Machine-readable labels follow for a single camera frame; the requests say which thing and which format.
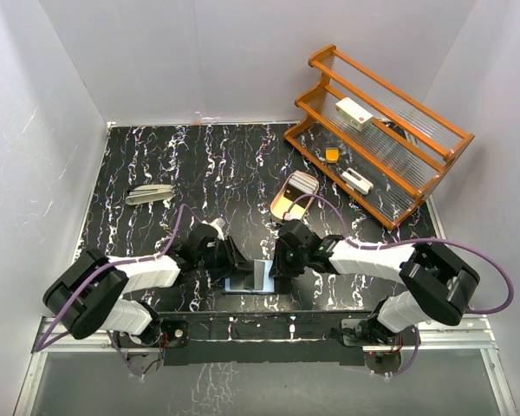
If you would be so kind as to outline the black VIP card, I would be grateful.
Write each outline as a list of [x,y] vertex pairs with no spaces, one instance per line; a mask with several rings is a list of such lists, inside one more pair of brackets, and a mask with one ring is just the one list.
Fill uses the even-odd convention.
[[283,190],[283,201],[292,204],[296,199],[301,197],[303,192],[292,185],[288,185]]

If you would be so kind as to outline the stack of credit cards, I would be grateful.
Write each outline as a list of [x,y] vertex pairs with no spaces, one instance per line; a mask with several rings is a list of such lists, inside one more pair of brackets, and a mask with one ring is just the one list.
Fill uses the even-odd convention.
[[293,172],[287,184],[304,194],[315,194],[319,188],[319,182],[315,177],[300,171]]

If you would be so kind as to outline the beige oval card tray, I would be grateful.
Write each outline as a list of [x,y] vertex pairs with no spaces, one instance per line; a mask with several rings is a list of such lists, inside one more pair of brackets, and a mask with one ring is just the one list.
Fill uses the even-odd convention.
[[278,224],[286,220],[302,220],[319,191],[319,181],[305,172],[295,171],[284,182],[270,205],[271,219]]

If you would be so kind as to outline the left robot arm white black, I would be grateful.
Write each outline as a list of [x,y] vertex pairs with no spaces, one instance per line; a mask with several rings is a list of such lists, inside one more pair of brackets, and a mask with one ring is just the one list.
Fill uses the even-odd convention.
[[143,257],[109,257],[85,250],[45,291],[42,301],[76,340],[99,329],[126,332],[151,346],[161,336],[161,324],[150,308],[123,296],[152,288],[171,288],[186,273],[207,270],[215,279],[247,277],[254,263],[222,232],[216,219],[198,224],[187,239],[176,239],[165,253]]

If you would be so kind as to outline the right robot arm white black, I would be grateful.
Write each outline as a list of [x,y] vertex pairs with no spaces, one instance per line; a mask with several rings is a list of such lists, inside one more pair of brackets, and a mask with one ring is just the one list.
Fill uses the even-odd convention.
[[478,273],[442,243],[360,248],[343,235],[319,237],[293,219],[278,232],[270,277],[282,287],[305,269],[402,283],[405,292],[380,301],[366,320],[352,328],[336,331],[342,337],[381,344],[421,322],[459,325],[480,283]]

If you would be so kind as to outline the black leather card holder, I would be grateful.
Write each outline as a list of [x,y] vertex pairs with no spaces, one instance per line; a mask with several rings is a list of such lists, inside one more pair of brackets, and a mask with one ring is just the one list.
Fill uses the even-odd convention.
[[274,278],[270,276],[272,260],[254,260],[252,271],[235,272],[224,280],[223,292],[235,295],[273,295]]

